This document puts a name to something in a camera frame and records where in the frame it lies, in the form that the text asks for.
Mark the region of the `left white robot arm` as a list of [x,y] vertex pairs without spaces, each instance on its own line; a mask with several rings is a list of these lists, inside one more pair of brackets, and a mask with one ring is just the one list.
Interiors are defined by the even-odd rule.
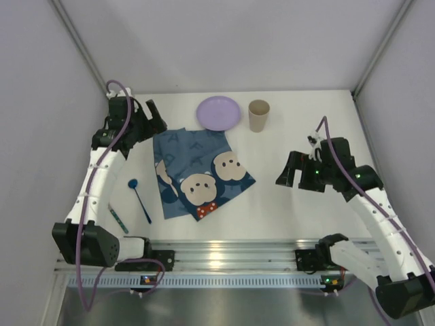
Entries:
[[62,223],[55,223],[52,237],[68,264],[112,267],[130,259],[149,258],[148,238],[117,237],[105,229],[109,201],[116,180],[137,144],[167,130],[155,102],[145,106],[130,90],[110,92],[104,125],[92,136],[90,161],[81,190]]

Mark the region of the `beige paper cup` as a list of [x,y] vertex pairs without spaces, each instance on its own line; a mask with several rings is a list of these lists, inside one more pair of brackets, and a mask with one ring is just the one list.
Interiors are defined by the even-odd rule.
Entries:
[[249,128],[252,132],[263,131],[270,110],[270,105],[260,99],[256,99],[248,105]]

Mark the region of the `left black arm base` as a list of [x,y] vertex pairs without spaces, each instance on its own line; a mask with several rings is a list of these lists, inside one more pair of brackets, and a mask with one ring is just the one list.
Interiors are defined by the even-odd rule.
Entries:
[[116,264],[116,272],[171,272],[175,263],[173,250],[152,250],[149,258],[128,259]]

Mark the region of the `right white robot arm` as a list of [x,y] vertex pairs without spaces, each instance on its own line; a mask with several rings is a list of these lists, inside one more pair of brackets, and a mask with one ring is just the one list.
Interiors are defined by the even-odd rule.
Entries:
[[310,136],[311,153],[291,151],[277,185],[323,193],[331,186],[356,212],[376,243],[385,265],[359,249],[348,237],[331,234],[315,245],[315,270],[342,267],[364,282],[383,311],[399,319],[434,305],[434,263],[411,240],[395,213],[378,174],[369,165],[357,166],[349,142]]

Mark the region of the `green patterned handle fork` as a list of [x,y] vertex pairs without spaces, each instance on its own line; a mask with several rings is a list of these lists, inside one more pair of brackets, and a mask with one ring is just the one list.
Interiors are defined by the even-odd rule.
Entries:
[[128,228],[125,226],[125,224],[123,223],[123,221],[121,220],[121,218],[118,216],[118,214],[114,211],[114,209],[112,208],[112,206],[110,204],[108,204],[108,209],[109,212],[111,213],[112,217],[116,220],[116,222],[118,223],[118,225],[120,226],[120,228],[122,229],[122,231],[125,234],[129,234],[129,230]]

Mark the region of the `blue plastic spoon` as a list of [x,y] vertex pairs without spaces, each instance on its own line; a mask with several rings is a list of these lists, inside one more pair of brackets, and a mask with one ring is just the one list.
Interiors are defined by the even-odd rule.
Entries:
[[145,208],[145,206],[144,206],[144,204],[143,204],[143,202],[142,202],[142,200],[141,200],[141,198],[140,198],[140,196],[139,196],[139,193],[138,193],[138,191],[137,191],[137,186],[138,186],[138,180],[136,180],[136,179],[131,179],[131,180],[128,182],[128,187],[129,187],[130,189],[132,189],[132,190],[134,191],[134,193],[136,194],[136,197],[137,197],[137,199],[138,199],[138,201],[139,201],[139,203],[140,203],[140,205],[141,205],[141,208],[142,208],[142,210],[143,210],[143,212],[144,212],[144,214],[145,214],[145,217],[146,217],[146,219],[147,219],[147,222],[148,222],[149,224],[152,224],[152,220],[151,220],[151,218],[150,218],[150,216],[149,216],[149,214],[148,214],[148,212],[147,212],[147,210],[146,210],[146,208]]

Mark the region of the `lilac plastic plate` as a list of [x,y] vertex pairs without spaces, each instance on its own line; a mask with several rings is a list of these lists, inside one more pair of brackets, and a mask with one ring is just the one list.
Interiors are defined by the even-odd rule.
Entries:
[[227,96],[211,96],[203,100],[196,109],[199,124],[211,131],[227,131],[241,119],[241,108]]

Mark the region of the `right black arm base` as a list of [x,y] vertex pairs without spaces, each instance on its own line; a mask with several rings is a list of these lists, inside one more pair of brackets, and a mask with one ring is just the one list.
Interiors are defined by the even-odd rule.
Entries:
[[315,249],[296,249],[296,268],[299,272],[314,274],[323,271],[339,271],[340,266],[327,264],[321,261]]

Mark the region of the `blue bear print placemat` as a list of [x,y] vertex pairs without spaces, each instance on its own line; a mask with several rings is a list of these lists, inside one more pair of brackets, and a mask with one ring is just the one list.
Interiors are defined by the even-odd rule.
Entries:
[[200,221],[256,182],[223,131],[168,130],[153,138],[153,150],[165,219]]

